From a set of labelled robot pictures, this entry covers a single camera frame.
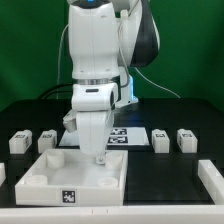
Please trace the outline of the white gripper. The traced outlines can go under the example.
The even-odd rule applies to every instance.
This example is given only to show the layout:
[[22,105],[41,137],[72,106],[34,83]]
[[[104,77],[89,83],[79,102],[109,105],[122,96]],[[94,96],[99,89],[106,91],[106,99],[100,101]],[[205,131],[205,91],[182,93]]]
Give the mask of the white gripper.
[[73,85],[72,109],[81,151],[105,164],[105,148],[114,123],[113,107],[118,100],[116,83]]

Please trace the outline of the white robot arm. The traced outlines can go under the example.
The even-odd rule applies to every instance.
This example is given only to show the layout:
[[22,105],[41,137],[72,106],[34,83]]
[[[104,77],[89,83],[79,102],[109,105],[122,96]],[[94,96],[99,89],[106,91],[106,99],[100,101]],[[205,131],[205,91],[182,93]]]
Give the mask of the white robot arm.
[[72,0],[69,51],[72,118],[82,153],[105,162],[114,110],[136,103],[128,69],[158,55],[160,39],[150,0]]

